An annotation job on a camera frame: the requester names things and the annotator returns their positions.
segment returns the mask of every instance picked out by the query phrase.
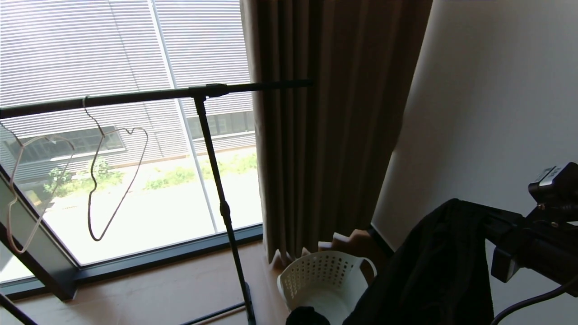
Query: baseboard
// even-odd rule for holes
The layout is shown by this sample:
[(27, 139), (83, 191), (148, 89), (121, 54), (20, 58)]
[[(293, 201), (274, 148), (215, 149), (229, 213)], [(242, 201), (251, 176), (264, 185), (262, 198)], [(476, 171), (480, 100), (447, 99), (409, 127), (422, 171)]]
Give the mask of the baseboard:
[(394, 255), (395, 252), (393, 248), (391, 248), (387, 244), (386, 240), (379, 234), (379, 232), (377, 232), (377, 230), (375, 230), (375, 228), (373, 228), (372, 225), (369, 225), (369, 228), (367, 228), (367, 232), (371, 236), (371, 238), (373, 238), (373, 240), (377, 243), (379, 248), (383, 250), (387, 258), (390, 258)]

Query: white wall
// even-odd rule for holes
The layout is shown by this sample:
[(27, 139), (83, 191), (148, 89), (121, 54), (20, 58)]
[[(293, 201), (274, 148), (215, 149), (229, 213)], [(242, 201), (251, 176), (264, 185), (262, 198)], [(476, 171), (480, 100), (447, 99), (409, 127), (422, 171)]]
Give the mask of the white wall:
[[(578, 162), (578, 1), (435, 1), (375, 228), (397, 248), (453, 197), (526, 215), (528, 183), (568, 161)], [(556, 286), (527, 269), (492, 278), (494, 309)], [(564, 295), (501, 324), (576, 323), (578, 299)]]

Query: curtain fold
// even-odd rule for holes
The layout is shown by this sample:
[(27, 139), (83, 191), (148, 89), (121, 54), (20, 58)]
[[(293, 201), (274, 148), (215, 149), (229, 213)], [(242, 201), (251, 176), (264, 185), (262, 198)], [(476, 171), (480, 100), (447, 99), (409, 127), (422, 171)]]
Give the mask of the curtain fold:
[(369, 225), (431, 0), (240, 0), (269, 262)]

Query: wire hanger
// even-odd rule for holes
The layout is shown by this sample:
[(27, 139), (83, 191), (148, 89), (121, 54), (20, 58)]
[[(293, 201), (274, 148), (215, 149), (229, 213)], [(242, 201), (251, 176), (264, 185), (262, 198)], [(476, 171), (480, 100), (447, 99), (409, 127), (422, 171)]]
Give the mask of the wire hanger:
[(24, 149), (30, 145), (31, 143), (40, 140), (40, 139), (45, 139), (47, 141), (54, 141), (55, 139), (60, 139), (63, 141), (66, 141), (66, 143), (68, 143), (68, 145), (71, 147), (71, 155), (70, 157), (68, 157), (68, 160), (66, 162), (66, 166), (64, 166), (64, 170), (62, 171), (62, 174), (60, 176), (58, 176), (57, 180), (56, 180), (56, 186), (52, 189), (52, 193), (50, 194), (50, 201), (52, 201), (52, 198), (54, 197), (54, 193), (56, 193), (56, 189), (58, 189), (62, 183), (62, 175), (65, 175), (66, 170), (68, 169), (68, 165), (70, 164), (71, 160), (72, 160), (72, 156), (74, 155), (74, 145), (72, 144), (72, 142), (70, 142), (68, 139), (59, 136), (59, 135), (50, 135), (50, 136), (46, 136), (46, 135), (41, 135), (41, 136), (36, 136), (28, 141), (26, 141), (25, 143), (22, 143), (22, 141), (20, 141), (20, 139), (18, 139), (18, 137), (16, 136), (16, 134), (14, 132), (12, 132), (10, 129), (6, 128), (1, 122), (0, 125), (7, 130), (8, 132), (10, 132), (12, 134), (12, 136), (14, 137), (14, 139), (16, 139), (16, 142), (18, 143), (18, 145), (20, 146), (20, 151), (18, 152), (18, 158), (16, 159), (16, 163), (14, 165), (14, 169), (12, 170), (12, 174), (10, 176), (10, 180), (8, 183), (8, 188), (10, 190), (10, 192), (12, 193), (12, 195), (14, 196), (14, 198), (12, 199), (12, 201), (10, 201), (10, 203), (8, 203), (8, 215), (6, 216), (6, 232), (7, 232), (7, 237), (8, 237), (8, 244), (10, 245), (10, 248), (12, 249), (12, 251), (16, 254), (23, 254), (24, 252), (26, 252), (26, 250), (28, 249), (28, 247), (30, 246), (30, 243), (32, 242), (32, 239), (34, 238), (34, 235), (36, 234), (38, 228), (40, 227), (40, 224), (42, 223), (42, 220), (44, 219), (44, 214), (46, 213), (46, 209), (48, 208), (48, 204), (46, 204), (44, 206), (44, 208), (42, 209), (42, 212), (39, 213), (39, 217), (36, 220), (36, 223), (34, 224), (34, 227), (32, 228), (32, 231), (30, 232), (30, 235), (28, 236), (28, 239), (26, 239), (26, 242), (24, 244), (24, 246), (22, 247), (22, 249), (18, 249), (18, 247), (16, 246), (16, 243), (14, 242), (14, 236), (12, 235), (12, 206), (18, 201), (18, 195), (16, 194), (16, 189), (14, 188), (14, 178), (16, 176), (16, 171), (18, 170), (18, 166), (20, 165), (20, 161), (22, 159), (22, 154), (24, 153)]
[[(105, 236), (105, 233), (107, 232), (110, 224), (112, 223), (112, 220), (113, 220), (114, 217), (116, 216), (116, 213), (118, 212), (118, 209), (120, 208), (120, 205), (123, 203), (124, 198), (127, 197), (127, 194), (128, 194), (128, 192), (131, 190), (132, 184), (134, 183), (134, 181), (135, 181), (135, 179), (136, 179), (136, 176), (137, 176), (137, 174), (139, 173), (140, 165), (142, 164), (142, 162), (143, 162), (143, 157), (145, 156), (146, 147), (147, 147), (147, 145), (149, 144), (149, 133), (148, 133), (144, 128), (142, 128), (142, 127), (134, 127), (134, 128), (131, 128), (131, 129), (128, 129), (128, 128), (120, 128), (120, 129), (115, 129), (115, 130), (112, 130), (112, 131), (104, 132), (104, 131), (102, 130), (102, 127), (101, 127), (100, 123), (98, 123), (98, 121), (97, 121), (92, 115), (90, 115), (90, 113), (89, 113), (88, 110), (86, 109), (86, 99), (87, 99), (87, 98), (88, 98), (88, 96), (85, 96), (85, 97), (82, 99), (82, 106), (83, 106), (83, 108), (84, 108), (84, 112), (86, 113), (86, 115), (88, 115), (88, 116), (97, 124), (98, 130), (99, 130), (100, 133), (101, 133), (101, 140), (100, 140), (100, 142), (99, 142), (99, 144), (98, 144), (97, 151), (94, 153), (94, 157), (92, 158), (92, 163), (91, 163), (91, 165), (90, 165), (90, 177), (92, 178), (92, 182), (93, 182), (93, 184), (94, 184), (94, 187), (92, 188), (92, 190), (91, 190), (90, 193), (88, 194), (88, 232), (90, 233), (90, 237), (92, 237), (92, 240), (94, 240), (95, 242), (98, 242), (98, 241), (100, 241), (100, 240)], [(102, 231), (102, 234), (101, 234), (99, 237), (97, 237), (97, 236), (94, 235), (94, 232), (93, 232), (93, 230), (92, 230), (92, 213), (91, 213), (91, 211), (92, 211), (92, 194), (94, 193), (94, 191), (97, 190), (97, 186), (98, 186), (97, 179), (94, 177), (94, 164), (95, 164), (95, 162), (96, 162), (96, 160), (97, 160), (98, 153), (100, 152), (100, 149), (101, 149), (101, 147), (102, 147), (102, 143), (104, 142), (104, 140), (105, 140), (105, 138), (106, 138), (107, 135), (112, 134), (112, 133), (115, 133), (115, 132), (120, 132), (120, 131), (125, 131), (128, 135), (132, 135), (132, 134), (135, 132), (135, 130), (141, 130), (141, 131), (143, 131), (143, 132), (144, 132), (144, 135), (146, 136), (146, 141), (145, 141), (145, 143), (144, 143), (144, 148), (143, 148), (143, 151), (142, 151), (141, 154), (140, 154), (139, 164), (138, 164), (138, 166), (136, 167), (135, 174), (134, 174), (134, 176), (132, 177), (132, 180), (131, 180), (130, 184), (128, 185), (127, 190), (124, 192), (123, 197), (120, 199), (120, 202), (119, 202), (118, 205), (116, 206), (116, 209), (114, 209), (114, 212), (113, 212), (112, 216), (110, 217), (108, 223), (106, 223), (105, 229)]]

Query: laundry basket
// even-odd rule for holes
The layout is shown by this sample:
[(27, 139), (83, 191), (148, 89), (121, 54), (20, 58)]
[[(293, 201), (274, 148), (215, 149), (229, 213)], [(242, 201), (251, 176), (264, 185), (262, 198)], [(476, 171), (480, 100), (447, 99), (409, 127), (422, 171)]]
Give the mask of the laundry basket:
[(305, 255), (291, 263), (277, 278), (277, 287), (289, 310), (311, 306), (329, 320), (341, 325), (367, 289), (360, 266), (364, 257), (327, 250)]

